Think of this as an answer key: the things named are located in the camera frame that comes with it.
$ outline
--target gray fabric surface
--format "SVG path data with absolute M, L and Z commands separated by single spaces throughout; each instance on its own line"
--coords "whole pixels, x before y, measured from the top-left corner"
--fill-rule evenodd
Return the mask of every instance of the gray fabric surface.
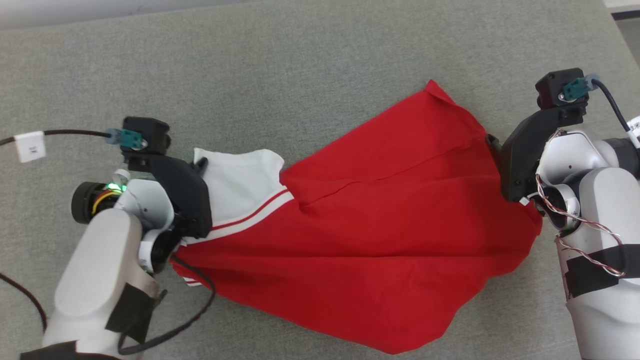
M 640 18 L 616 21 L 631 53 L 640 64 Z
M 9 31 L 0 33 L 0 137 L 151 116 L 172 126 L 172 156 L 268 148 L 292 164 L 433 78 L 504 139 L 537 110 L 534 83 L 574 66 L 598 72 L 623 112 L 640 115 L 640 70 L 600 0 L 261 1 Z M 623 135 L 601 94 L 588 112 L 582 128 Z M 108 179 L 120 156 L 94 138 L 51 137 L 47 146 L 46 159 L 25 165 L 12 147 L 0 149 L 0 270 L 51 312 L 84 228 L 68 212 L 70 194 Z M 460 309 L 443 338 L 397 358 L 578 359 L 552 233 Z M 159 281 L 170 294 L 154 334 L 207 296 L 172 271 Z M 11 359 L 38 346 L 39 321 L 20 293 L 0 291 L 0 358 Z M 390 358 L 224 299 L 146 356 Z

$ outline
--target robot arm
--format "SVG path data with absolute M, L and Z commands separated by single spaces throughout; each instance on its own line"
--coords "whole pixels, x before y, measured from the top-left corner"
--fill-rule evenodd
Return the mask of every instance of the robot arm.
M 142 350 L 186 329 L 211 304 L 214 288 L 191 321 L 145 343 L 153 309 L 166 294 L 153 275 L 183 236 L 209 233 L 211 209 L 200 177 L 206 162 L 188 165 L 165 156 L 165 123 L 129 117 L 123 129 L 141 134 L 145 144 L 121 148 L 129 169 L 150 172 L 156 181 L 132 180 L 106 199 L 105 184 L 76 189 L 72 215 L 88 226 L 56 288 L 43 348 L 22 354 L 23 360 L 139 359 Z
M 581 357 L 640 359 L 640 151 L 635 137 L 591 140 L 582 131 L 558 130 L 586 114 L 588 95 L 564 97 L 577 78 L 581 70 L 563 70 L 536 85 L 541 110 L 498 149 L 502 194 L 535 201 L 558 230 Z

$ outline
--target wire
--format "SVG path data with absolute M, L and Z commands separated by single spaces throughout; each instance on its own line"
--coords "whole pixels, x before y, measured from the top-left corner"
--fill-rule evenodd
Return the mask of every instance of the wire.
M 213 281 L 211 281 L 211 279 L 206 276 L 205 274 L 203 274 L 201 271 L 199 271 L 197 268 L 185 263 L 181 258 L 178 258 L 176 255 L 173 255 L 173 260 L 178 263 L 179 265 L 183 266 L 184 268 L 186 268 L 187 270 L 193 272 L 194 274 L 198 275 L 199 277 L 201 277 L 210 287 L 211 287 L 211 296 L 209 297 L 209 300 L 207 300 L 207 303 L 204 305 L 204 307 L 194 316 L 192 317 L 189 321 L 187 321 L 186 323 L 176 327 L 175 329 L 168 331 L 166 333 L 164 333 L 163 335 L 160 335 L 156 338 L 153 338 L 149 341 L 146 341 L 142 344 L 139 345 L 133 345 L 130 347 L 122 347 L 122 345 L 124 344 L 124 340 L 127 337 L 127 331 L 124 331 L 120 334 L 120 339 L 118 340 L 118 353 L 120 355 L 132 355 L 138 352 L 142 352 L 145 350 L 148 350 L 152 347 L 158 346 L 162 343 L 164 343 L 167 340 L 172 339 L 174 336 L 180 334 L 182 331 L 185 331 L 189 326 L 191 326 L 194 322 L 196 322 L 201 316 L 202 314 L 204 314 L 205 312 L 207 312 L 209 306 L 211 306 L 211 303 L 213 303 L 213 299 L 215 299 L 216 297 L 216 286 L 213 284 Z M 153 307 L 149 307 L 148 312 L 147 313 L 142 313 L 139 314 L 137 318 L 134 318 L 134 320 L 131 322 L 131 325 L 133 326 L 138 319 L 140 318 L 144 318 L 145 316 L 148 316 L 150 312 L 153 311 L 153 309 L 160 303 L 160 300 L 162 300 L 162 298 L 164 298 L 164 296 L 166 295 L 166 290 L 164 290 L 160 296 L 158 297 L 158 300 L 156 301 L 155 306 Z
M 103 133 L 101 131 L 92 131 L 92 130 L 76 130 L 76 129 L 59 129 L 59 130 L 45 130 L 43 131 L 44 135 L 90 135 L 90 136 L 99 136 L 103 138 L 110 138 L 111 134 Z M 8 143 L 12 143 L 15 141 L 15 137 L 11 136 L 9 138 L 5 138 L 0 140 L 0 146 L 6 145 Z
M 553 140 L 554 138 L 557 138 L 558 136 L 561 136 L 564 133 L 564 131 L 562 129 L 558 129 L 555 131 L 555 133 L 553 135 L 551 135 L 551 137 L 549 138 L 549 140 L 547 140 L 547 143 L 549 143 L 551 140 Z M 564 215 L 566 217 L 578 220 L 579 222 L 583 222 L 585 224 L 587 224 L 587 226 L 592 227 L 593 229 L 596 229 L 598 231 L 602 231 L 604 233 L 610 234 L 611 236 L 613 236 L 613 238 L 616 240 L 616 243 L 618 243 L 618 246 L 622 246 L 622 240 L 620 240 L 620 235 L 612 232 L 608 227 L 602 225 L 599 222 L 594 222 L 594 221 L 589 221 L 585 218 L 579 217 L 577 215 L 571 214 L 566 212 L 565 210 L 562 210 L 556 206 L 554 206 L 553 204 L 551 204 L 551 202 L 549 201 L 549 199 L 547 198 L 547 196 L 545 196 L 545 191 L 544 191 L 544 187 L 543 187 L 543 181 L 542 178 L 540 177 L 540 174 L 538 172 L 536 172 L 536 186 L 538 187 L 538 195 L 540 196 L 540 198 L 542 199 L 542 201 L 545 203 L 545 205 L 547 205 L 547 207 L 549 208 L 549 210 L 553 211 L 554 213 L 560 214 L 560 215 Z M 593 259 L 591 256 L 589 256 L 589 254 L 587 254 L 586 252 L 584 252 L 583 250 L 580 250 L 576 247 L 571 247 L 569 246 L 563 239 L 563 237 L 560 235 L 560 233 L 556 234 L 556 240 L 560 243 L 560 245 L 562 245 L 564 248 L 566 249 L 570 249 L 573 250 L 575 252 L 578 252 L 580 255 L 584 256 L 587 260 L 589 260 L 591 263 L 596 264 L 600 267 L 602 267 L 607 273 L 615 276 L 615 277 L 623 277 L 624 275 L 626 275 L 625 272 L 617 270 L 609 265 L 603 264 L 599 261 L 597 261 L 596 259 Z
M 44 312 L 44 309 L 42 309 L 42 305 L 40 305 L 38 299 L 36 299 L 36 297 L 33 296 L 33 294 L 29 290 L 25 289 L 22 285 L 18 284 L 1 272 L 0 279 L 4 280 L 7 284 L 13 286 L 14 288 L 20 290 L 21 293 L 25 294 L 25 296 L 29 298 L 31 303 L 36 307 L 36 309 L 38 309 L 38 313 L 40 314 L 40 321 L 42 322 L 42 332 L 47 330 L 47 314 Z
M 105 192 L 103 192 L 102 194 L 98 195 L 98 197 L 95 199 L 95 202 L 93 203 L 93 209 L 91 210 L 91 215 L 95 215 L 95 213 L 98 211 L 98 205 L 106 198 L 110 197 L 110 196 L 114 196 L 114 195 L 121 195 L 122 193 L 120 192 L 116 192 L 113 190 L 107 190 Z
M 607 87 L 604 86 L 604 84 L 600 80 L 592 79 L 591 82 L 594 85 L 596 85 L 598 88 L 600 88 L 604 93 L 605 97 L 607 98 L 607 100 L 609 100 L 609 104 L 611 104 L 611 107 L 613 108 L 613 112 L 616 113 L 616 117 L 618 118 L 618 121 L 620 121 L 622 128 L 626 132 L 631 131 L 631 129 L 629 129 L 629 125 L 627 124 L 627 121 L 625 120 L 625 117 L 622 116 L 622 112 L 620 111 L 618 104 L 616 104 L 616 101 L 613 99 L 613 95 L 611 95 L 611 93 L 609 92 L 609 89 L 607 89 Z

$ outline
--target red stripe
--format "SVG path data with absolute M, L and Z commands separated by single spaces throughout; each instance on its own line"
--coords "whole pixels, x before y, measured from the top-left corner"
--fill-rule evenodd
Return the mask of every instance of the red stripe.
M 275 199 L 277 199 L 280 195 L 289 192 L 288 189 L 284 189 L 281 192 L 277 193 L 276 195 L 272 196 L 269 200 L 267 200 L 267 202 L 265 202 L 264 204 L 262 204 L 261 207 L 258 208 L 258 210 L 254 211 L 251 215 L 247 216 L 244 219 L 238 220 L 238 221 L 234 221 L 234 222 L 230 222 L 228 224 L 224 224 L 224 225 L 218 225 L 218 226 L 214 226 L 211 228 L 211 231 L 214 230 L 218 230 L 218 229 L 223 229 L 224 227 L 229 227 L 229 226 L 233 226 L 233 225 L 237 225 L 240 224 L 241 222 L 245 222 L 249 219 L 251 219 L 252 217 L 254 217 L 257 213 L 259 213 L 262 209 L 264 209 L 265 206 L 271 204 Z

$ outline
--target white label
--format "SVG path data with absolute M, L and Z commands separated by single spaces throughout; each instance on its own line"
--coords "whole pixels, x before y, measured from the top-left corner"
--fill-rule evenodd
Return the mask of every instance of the white label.
M 640 116 L 627 121 L 627 125 L 629 125 L 629 129 L 634 132 L 636 137 L 640 136 Z
M 32 133 L 14 136 L 15 147 L 18 150 L 18 159 L 21 163 L 44 158 L 47 151 L 44 148 L 44 132 L 34 131 Z

